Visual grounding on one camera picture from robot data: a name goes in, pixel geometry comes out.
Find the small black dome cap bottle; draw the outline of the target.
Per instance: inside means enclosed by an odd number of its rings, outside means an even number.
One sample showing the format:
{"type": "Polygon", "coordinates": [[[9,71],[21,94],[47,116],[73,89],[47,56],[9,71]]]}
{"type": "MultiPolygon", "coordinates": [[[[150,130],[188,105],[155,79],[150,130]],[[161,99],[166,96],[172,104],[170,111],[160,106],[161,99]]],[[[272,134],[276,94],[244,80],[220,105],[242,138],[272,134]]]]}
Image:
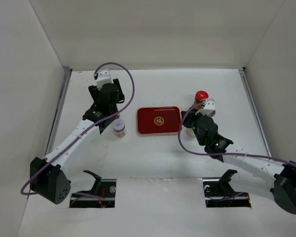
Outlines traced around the small black dome cap bottle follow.
{"type": "Polygon", "coordinates": [[[193,131],[192,128],[187,128],[187,129],[186,129],[186,133],[187,133],[187,135],[190,136],[190,137],[195,137],[195,134],[194,134],[194,131],[193,131]]]}

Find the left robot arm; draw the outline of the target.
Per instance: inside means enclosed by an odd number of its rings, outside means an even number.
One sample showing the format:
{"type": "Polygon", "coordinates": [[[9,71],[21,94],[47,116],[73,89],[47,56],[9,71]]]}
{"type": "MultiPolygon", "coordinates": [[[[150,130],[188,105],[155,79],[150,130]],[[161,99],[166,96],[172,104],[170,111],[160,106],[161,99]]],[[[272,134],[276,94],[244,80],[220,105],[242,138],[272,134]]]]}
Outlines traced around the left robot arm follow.
{"type": "Polygon", "coordinates": [[[74,160],[117,117],[117,105],[125,101],[118,79],[106,79],[88,88],[93,104],[74,131],[44,158],[30,164],[30,189],[54,204],[60,204],[73,188],[67,174],[74,160]]]}

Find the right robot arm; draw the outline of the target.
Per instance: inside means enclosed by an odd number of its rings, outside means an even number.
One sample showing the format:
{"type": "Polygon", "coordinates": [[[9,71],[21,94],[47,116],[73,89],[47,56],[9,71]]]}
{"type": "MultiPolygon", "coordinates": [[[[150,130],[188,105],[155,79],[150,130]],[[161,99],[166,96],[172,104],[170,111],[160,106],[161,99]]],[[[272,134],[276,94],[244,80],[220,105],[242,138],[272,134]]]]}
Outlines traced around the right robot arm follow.
{"type": "Polygon", "coordinates": [[[179,127],[191,129],[202,156],[234,166],[212,187],[222,202],[251,193],[274,201],[281,209],[296,215],[296,162],[251,154],[218,133],[214,120],[195,109],[182,111],[179,127]]]}

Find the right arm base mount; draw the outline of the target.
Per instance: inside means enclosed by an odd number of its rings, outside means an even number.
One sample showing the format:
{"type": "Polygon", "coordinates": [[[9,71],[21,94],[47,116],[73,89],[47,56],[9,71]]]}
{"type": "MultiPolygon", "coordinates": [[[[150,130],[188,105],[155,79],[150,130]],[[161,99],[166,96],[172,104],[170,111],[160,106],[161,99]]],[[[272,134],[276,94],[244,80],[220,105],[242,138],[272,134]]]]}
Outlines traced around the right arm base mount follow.
{"type": "Polygon", "coordinates": [[[230,186],[231,178],[236,173],[236,170],[229,169],[221,177],[203,178],[202,182],[207,208],[251,208],[248,193],[236,192],[230,186]]]}

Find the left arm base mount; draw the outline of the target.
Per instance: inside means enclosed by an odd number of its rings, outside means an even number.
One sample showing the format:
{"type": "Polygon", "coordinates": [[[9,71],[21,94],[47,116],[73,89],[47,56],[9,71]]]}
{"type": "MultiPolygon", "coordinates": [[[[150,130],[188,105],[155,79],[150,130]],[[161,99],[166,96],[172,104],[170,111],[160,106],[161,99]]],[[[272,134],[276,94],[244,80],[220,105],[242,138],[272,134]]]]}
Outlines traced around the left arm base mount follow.
{"type": "Polygon", "coordinates": [[[116,179],[102,179],[90,170],[84,173],[92,176],[91,180],[78,181],[84,189],[73,191],[69,208],[115,208],[116,179]]]}

